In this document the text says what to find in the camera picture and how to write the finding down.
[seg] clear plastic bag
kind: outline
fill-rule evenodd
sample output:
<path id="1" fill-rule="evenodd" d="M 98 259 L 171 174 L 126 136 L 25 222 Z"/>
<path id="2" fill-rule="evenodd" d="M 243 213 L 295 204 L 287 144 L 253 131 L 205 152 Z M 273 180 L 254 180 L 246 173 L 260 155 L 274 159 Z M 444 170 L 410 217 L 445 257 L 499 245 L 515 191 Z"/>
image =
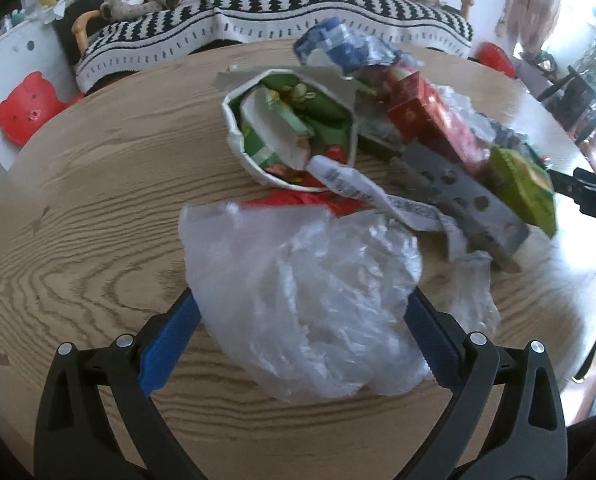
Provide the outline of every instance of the clear plastic bag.
<path id="1" fill-rule="evenodd" d="M 402 321 L 422 260 L 398 221 L 229 203 L 187 206 L 179 234 L 207 331 L 274 397 L 396 395 L 427 374 Z"/>

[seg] red box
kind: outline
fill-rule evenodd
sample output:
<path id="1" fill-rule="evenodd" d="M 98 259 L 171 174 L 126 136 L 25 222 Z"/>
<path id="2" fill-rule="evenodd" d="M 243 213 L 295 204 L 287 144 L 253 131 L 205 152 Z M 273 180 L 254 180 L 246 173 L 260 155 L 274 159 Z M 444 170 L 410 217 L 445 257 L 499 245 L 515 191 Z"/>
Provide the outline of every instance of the red box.
<path id="1" fill-rule="evenodd" d="M 395 84 L 390 102 L 387 115 L 405 142 L 417 139 L 447 160 L 462 164 L 469 174 L 482 168 L 488 150 L 478 145 L 467 121 L 444 103 L 420 72 Z"/>

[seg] metal screw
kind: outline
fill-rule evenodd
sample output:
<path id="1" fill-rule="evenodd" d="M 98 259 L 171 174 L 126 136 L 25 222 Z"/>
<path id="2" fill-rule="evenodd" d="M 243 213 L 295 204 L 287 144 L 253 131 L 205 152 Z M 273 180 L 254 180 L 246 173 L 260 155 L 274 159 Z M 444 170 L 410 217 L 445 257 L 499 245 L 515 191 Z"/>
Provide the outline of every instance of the metal screw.
<path id="1" fill-rule="evenodd" d="M 483 345 L 487 344 L 487 336 L 484 334 L 481 334 L 480 332 L 473 332 L 472 334 L 470 334 L 469 340 L 474 345 L 478 345 L 478 346 L 483 346 Z"/>
<path id="2" fill-rule="evenodd" d="M 532 341 L 532 350 L 537 354 L 544 352 L 544 345 L 540 341 Z"/>
<path id="3" fill-rule="evenodd" d="M 58 346 L 58 354 L 66 355 L 73 350 L 73 345 L 71 343 L 62 343 Z"/>
<path id="4" fill-rule="evenodd" d="M 131 334 L 122 334 L 115 340 L 115 343 L 120 348 L 127 348 L 133 344 L 133 336 Z"/>

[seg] yellow-green package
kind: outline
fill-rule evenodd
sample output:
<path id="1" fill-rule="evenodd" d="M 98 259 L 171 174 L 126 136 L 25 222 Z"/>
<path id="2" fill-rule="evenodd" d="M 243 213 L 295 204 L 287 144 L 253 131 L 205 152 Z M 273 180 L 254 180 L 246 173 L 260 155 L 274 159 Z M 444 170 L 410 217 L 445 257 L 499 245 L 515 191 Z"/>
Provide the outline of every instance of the yellow-green package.
<path id="1" fill-rule="evenodd" d="M 493 148 L 488 161 L 492 176 L 489 188 L 524 222 L 542 229 L 549 238 L 556 234 L 553 186 L 540 166 L 515 150 Z"/>

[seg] curtain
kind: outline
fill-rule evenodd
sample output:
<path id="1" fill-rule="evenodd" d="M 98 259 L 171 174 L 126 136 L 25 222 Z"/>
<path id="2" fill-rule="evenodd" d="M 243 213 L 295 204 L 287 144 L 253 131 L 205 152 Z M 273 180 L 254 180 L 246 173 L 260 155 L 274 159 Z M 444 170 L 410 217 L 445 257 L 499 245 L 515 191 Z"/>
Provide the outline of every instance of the curtain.
<path id="1" fill-rule="evenodd" d="M 507 23 L 510 39 L 538 54 L 556 27 L 561 0 L 514 0 Z"/>

